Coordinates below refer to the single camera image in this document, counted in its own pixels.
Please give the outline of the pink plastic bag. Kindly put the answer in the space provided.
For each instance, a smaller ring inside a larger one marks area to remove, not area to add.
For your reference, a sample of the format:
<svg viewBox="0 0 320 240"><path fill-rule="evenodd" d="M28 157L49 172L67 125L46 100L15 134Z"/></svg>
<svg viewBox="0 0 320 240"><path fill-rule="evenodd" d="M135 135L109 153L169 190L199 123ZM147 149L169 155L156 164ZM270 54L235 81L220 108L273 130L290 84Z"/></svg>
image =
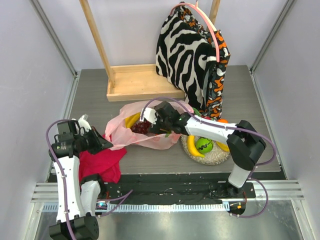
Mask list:
<svg viewBox="0 0 320 240"><path fill-rule="evenodd" d="M140 134L134 133L131 129L125 126L125 119L140 113L147 105L148 101L137 101L124 105L119 114L108 121L104 135L105 138L113 144L112 151L122 149L129 145L139 145L155 150L166 150L175 145L180 134L177 133L165 133L165 134Z"/></svg>

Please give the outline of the fake green apple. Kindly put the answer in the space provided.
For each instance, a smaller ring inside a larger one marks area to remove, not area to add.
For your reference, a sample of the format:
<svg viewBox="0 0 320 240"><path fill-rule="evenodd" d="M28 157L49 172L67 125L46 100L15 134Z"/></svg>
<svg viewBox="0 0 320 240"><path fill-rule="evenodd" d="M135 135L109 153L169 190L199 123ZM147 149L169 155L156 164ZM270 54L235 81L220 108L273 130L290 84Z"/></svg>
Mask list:
<svg viewBox="0 0 320 240"><path fill-rule="evenodd" d="M213 150L214 143L208 138L200 137L196 141L195 147L201 154L207 154Z"/></svg>

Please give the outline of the fake orange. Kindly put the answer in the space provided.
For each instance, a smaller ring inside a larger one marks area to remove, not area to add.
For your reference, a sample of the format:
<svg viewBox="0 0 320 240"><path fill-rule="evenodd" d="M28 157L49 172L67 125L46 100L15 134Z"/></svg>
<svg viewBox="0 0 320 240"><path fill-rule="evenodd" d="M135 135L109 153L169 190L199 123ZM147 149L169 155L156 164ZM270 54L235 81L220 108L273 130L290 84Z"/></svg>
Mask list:
<svg viewBox="0 0 320 240"><path fill-rule="evenodd" d="M217 122L219 123L229 123L226 119L218 119Z"/></svg>

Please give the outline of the fake yellow mango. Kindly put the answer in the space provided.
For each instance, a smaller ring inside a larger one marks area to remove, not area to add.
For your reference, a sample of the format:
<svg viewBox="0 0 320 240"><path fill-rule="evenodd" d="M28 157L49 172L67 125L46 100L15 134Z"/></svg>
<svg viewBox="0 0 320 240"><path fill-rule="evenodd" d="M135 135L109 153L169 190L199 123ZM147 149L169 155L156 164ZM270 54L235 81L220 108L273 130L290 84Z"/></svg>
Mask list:
<svg viewBox="0 0 320 240"><path fill-rule="evenodd" d="M224 143L221 143L221 142L218 142L218 141L216 141L215 143L221 150L223 150L225 152L230 152L230 149L229 149L227 144L224 144Z"/></svg>

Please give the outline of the fake red fruit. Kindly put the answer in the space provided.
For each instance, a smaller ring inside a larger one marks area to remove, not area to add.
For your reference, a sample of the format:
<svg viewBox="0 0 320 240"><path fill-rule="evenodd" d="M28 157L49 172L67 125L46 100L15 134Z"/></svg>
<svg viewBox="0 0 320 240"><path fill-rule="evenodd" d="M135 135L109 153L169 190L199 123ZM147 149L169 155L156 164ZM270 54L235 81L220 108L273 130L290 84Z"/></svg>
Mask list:
<svg viewBox="0 0 320 240"><path fill-rule="evenodd" d="M198 116L198 117L201 117L201 118L204 118L204 119L207 119L207 120L212 120L212 118L210 118L209 116L206 116L206 115L203 115L199 110L197 110L196 108L192 108L193 109L193 114L195 116Z"/></svg>

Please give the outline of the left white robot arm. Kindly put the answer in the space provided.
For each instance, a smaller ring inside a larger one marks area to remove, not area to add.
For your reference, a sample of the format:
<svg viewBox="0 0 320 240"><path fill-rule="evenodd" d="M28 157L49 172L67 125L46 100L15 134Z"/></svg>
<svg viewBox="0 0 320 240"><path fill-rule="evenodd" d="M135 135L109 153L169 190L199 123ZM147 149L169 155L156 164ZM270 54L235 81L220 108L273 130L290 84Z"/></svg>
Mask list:
<svg viewBox="0 0 320 240"><path fill-rule="evenodd" d="M58 211L56 224L49 227L53 240L96 240L99 224L97 200L107 188L98 173L79 179L80 154L97 154L113 145L105 140L83 115L78 120L58 120L58 133L48 153L57 177Z"/></svg>

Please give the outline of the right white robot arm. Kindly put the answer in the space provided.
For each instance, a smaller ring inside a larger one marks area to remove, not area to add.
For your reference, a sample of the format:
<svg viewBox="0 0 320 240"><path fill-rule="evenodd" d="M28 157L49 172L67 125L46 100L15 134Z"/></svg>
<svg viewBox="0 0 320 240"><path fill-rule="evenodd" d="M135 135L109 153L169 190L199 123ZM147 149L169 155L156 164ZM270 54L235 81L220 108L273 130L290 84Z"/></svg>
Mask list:
<svg viewBox="0 0 320 240"><path fill-rule="evenodd" d="M197 116L185 106L183 109L184 112L179 113L169 102L162 101L154 107L145 106L140 119L151 123L153 133L169 131L227 145L234 165L226 183L218 190L221 197L242 195L245 182L266 149L262 135L245 120L239 123L217 122Z"/></svg>

